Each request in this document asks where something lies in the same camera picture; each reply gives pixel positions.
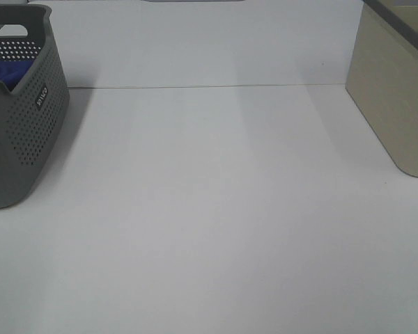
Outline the blue microfiber towel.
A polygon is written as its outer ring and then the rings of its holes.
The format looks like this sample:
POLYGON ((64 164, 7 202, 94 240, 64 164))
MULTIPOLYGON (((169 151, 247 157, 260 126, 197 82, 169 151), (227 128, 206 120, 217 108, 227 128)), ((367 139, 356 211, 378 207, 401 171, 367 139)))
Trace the blue microfiber towel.
POLYGON ((32 65, 33 61, 0 61, 0 81, 12 91, 32 65))

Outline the grey perforated plastic basket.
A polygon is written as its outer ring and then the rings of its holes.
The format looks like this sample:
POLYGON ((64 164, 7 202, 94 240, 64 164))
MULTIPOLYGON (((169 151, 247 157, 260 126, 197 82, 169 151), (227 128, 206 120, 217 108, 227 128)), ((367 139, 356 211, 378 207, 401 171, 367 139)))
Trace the grey perforated plastic basket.
POLYGON ((26 35, 0 36, 0 61, 33 61, 12 91, 0 81, 0 209, 17 204, 38 179, 62 128, 70 95, 44 5, 0 5, 0 26, 26 35))

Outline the beige plastic bin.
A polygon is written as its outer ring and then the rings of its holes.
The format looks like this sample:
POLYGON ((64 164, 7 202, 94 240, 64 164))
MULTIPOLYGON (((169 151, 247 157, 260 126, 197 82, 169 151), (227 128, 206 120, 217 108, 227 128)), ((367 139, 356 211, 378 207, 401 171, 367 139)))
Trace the beige plastic bin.
POLYGON ((418 177, 418 1, 364 1, 346 90, 396 167, 418 177))

